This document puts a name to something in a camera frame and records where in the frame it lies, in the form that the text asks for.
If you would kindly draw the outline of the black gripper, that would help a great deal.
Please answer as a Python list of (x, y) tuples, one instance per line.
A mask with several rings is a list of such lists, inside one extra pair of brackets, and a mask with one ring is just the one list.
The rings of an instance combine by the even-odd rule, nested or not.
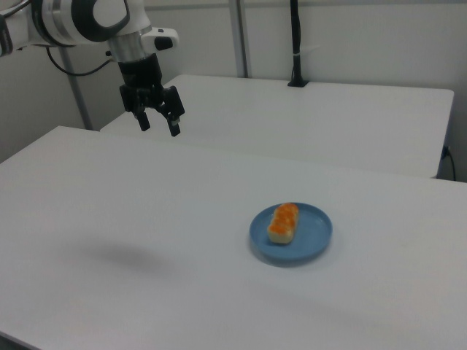
[(180, 134), (180, 117), (185, 113), (175, 86), (163, 88), (162, 73), (154, 53), (139, 61), (119, 62), (124, 84), (120, 86), (123, 106), (133, 114), (142, 131), (150, 128), (145, 108), (156, 108), (166, 118), (172, 137)]

